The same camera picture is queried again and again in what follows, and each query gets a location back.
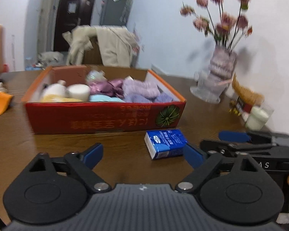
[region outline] refrigerator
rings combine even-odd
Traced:
[[[126,26],[133,0],[104,0],[99,25]]]

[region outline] orange strap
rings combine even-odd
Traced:
[[[8,108],[12,97],[13,97],[12,95],[0,92],[0,115],[2,115]]]

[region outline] blue tissue pack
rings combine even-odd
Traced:
[[[152,160],[181,156],[187,143],[178,129],[147,131],[144,141]]]

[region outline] silver screw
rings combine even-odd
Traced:
[[[99,182],[94,185],[94,188],[98,191],[104,191],[109,188],[109,185],[106,182]]]
[[[179,189],[182,190],[189,190],[193,188],[193,184],[191,184],[190,182],[183,181],[178,184],[178,187]]]

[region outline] wooden table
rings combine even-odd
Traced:
[[[9,93],[14,95],[15,103],[0,116],[0,217],[5,223],[9,223],[9,219],[2,204],[4,191],[30,160],[42,151],[52,157],[63,156],[101,142],[104,145],[104,157],[94,171],[111,186],[115,183],[170,183],[174,186],[192,171],[183,157],[151,161],[144,143],[145,131],[33,135],[20,101],[39,73],[27,71],[2,75]],[[190,143],[217,139],[221,130],[244,130],[243,120],[228,112],[228,98],[222,99],[217,105],[209,104],[190,93],[190,86],[195,84],[193,80],[163,78],[187,99],[177,127]]]

